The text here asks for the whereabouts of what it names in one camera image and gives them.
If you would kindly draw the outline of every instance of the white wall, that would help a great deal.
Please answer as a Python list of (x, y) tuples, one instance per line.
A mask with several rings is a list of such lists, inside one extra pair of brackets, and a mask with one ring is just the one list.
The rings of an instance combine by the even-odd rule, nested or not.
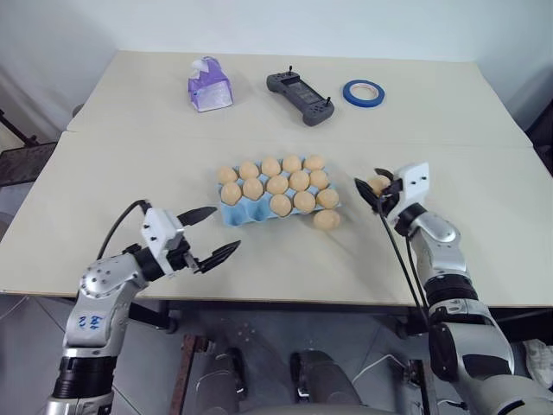
[(552, 26), (552, 0), (0, 0), (0, 90), (55, 137), (118, 48), (477, 61), (526, 128)]

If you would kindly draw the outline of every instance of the purple tissue box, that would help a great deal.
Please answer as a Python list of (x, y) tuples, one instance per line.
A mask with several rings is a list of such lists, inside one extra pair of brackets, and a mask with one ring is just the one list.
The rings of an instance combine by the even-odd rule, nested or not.
[(219, 62), (204, 56), (192, 64), (194, 73), (188, 78), (188, 94), (199, 112), (217, 110), (232, 105), (231, 81)]

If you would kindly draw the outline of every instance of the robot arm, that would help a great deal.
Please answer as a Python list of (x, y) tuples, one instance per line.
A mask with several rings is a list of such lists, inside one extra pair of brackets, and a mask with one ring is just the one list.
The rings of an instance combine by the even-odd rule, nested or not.
[(207, 272), (238, 247), (240, 241), (223, 246), (204, 261), (190, 252), (183, 227), (215, 210), (203, 207), (177, 218), (167, 210), (150, 207), (142, 229), (147, 247), (135, 244), (86, 268), (67, 320), (60, 374), (48, 399), (47, 415), (111, 413), (113, 371), (123, 346), (130, 304), (137, 293), (184, 267)]
[(459, 231), (422, 206), (429, 190), (428, 164), (406, 166), (396, 174), (376, 171), (379, 180), (368, 185), (356, 179), (356, 185), (372, 209), (411, 241), (429, 305), (435, 375), (454, 386), (473, 414), (553, 413), (552, 393), (513, 375), (511, 346), (478, 299)]

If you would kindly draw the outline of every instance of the black cable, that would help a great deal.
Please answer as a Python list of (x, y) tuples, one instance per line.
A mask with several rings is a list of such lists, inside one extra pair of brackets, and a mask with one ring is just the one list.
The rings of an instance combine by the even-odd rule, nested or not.
[(405, 237), (405, 248), (407, 249), (407, 256), (409, 257), (409, 264), (411, 266), (411, 272), (413, 273), (413, 278), (415, 279), (416, 288), (418, 289), (418, 293), (421, 295), (421, 299), (423, 300), (424, 311), (428, 315), (429, 304), (426, 301), (426, 295), (424, 294), (423, 287), (421, 286), (421, 280), (419, 279), (418, 274), (416, 272), (415, 262), (413, 261), (413, 253), (411, 252), (411, 242), (410, 242), (409, 236)]
[(397, 248), (396, 240), (394, 239), (394, 235), (391, 233), (391, 229), (388, 226), (388, 222), (386, 222), (386, 218), (384, 217), (384, 213), (382, 212), (382, 198), (378, 198), (378, 216), (380, 216), (380, 220), (382, 221), (382, 224), (384, 225), (384, 228), (386, 230), (386, 233), (388, 233), (388, 238), (390, 238), (390, 242), (392, 247), (394, 248), (394, 252), (396, 253), (397, 260), (399, 261), (399, 264), (401, 265), (401, 269), (404, 272), (405, 280), (407, 280), (407, 284), (409, 285), (409, 289), (411, 291), (411, 295), (413, 296), (413, 299), (415, 300), (415, 305), (418, 311), (421, 313), (421, 317), (423, 318), (424, 324), (426, 327), (429, 326), (429, 320), (421, 307), (421, 304), (418, 301), (418, 297), (415, 293), (415, 288), (413, 288), (413, 283), (411, 282), (411, 278), (409, 277), (409, 273), (407, 272), (407, 267), (405, 266), (404, 259), (401, 256), (401, 253), (399, 249)]
[(151, 208), (151, 205), (147, 201), (145, 201), (144, 199), (141, 199), (139, 201), (133, 201), (129, 205), (129, 207), (126, 208), (121, 213), (121, 215), (118, 217), (118, 219), (115, 221), (115, 223), (111, 227), (110, 232), (108, 232), (107, 235), (105, 236), (104, 243), (102, 244), (102, 247), (100, 248), (100, 251), (98, 252), (98, 256), (97, 256), (96, 260), (102, 259), (102, 257), (104, 256), (105, 248), (107, 247), (107, 244), (110, 243), (111, 237), (113, 236), (113, 234), (115, 233), (115, 231), (117, 230), (117, 228), (119, 227), (119, 225), (121, 224), (123, 219), (126, 218), (127, 215), (132, 211), (132, 209), (136, 208), (137, 206), (139, 206), (142, 209), (144, 214), (146, 214), (146, 211), (149, 208)]

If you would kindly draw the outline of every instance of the white cable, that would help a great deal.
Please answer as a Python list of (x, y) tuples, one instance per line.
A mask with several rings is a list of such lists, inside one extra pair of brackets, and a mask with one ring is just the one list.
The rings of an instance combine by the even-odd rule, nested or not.
[(407, 367), (405, 366), (404, 363), (402, 363), (400, 360), (397, 359), (396, 356), (394, 356), (393, 354), (386, 354), (384, 356), (382, 356), (380, 359), (378, 359), (377, 361), (371, 363), (369, 366), (365, 367), (363, 370), (361, 370), (361, 372), (359, 372), (352, 380), (352, 383), (355, 383), (361, 376), (363, 376), (363, 374), (367, 371), (367, 370), (370, 370), (372, 369), (373, 367), (377, 366), (381, 361), (385, 361), (386, 359), (392, 359), (394, 360), (399, 366), (401, 366), (403, 369), (406, 369)]
[(25, 296), (23, 297), (21, 300), (19, 300), (16, 305), (14, 305), (12, 308), (10, 308), (8, 311), (6, 311), (5, 313), (3, 313), (1, 316), (0, 316), (0, 320), (3, 320), (5, 317), (8, 316), (9, 313), (11, 313), (13, 310), (15, 310), (17, 307), (19, 307), (19, 305), (23, 302), (23, 301), (27, 301), (29, 300), (29, 296)]
[(438, 405), (441, 405), (441, 404), (455, 404), (455, 405), (460, 405), (461, 402), (455, 402), (454, 400), (451, 400), (451, 399), (440, 399), (440, 400), (438, 400)]

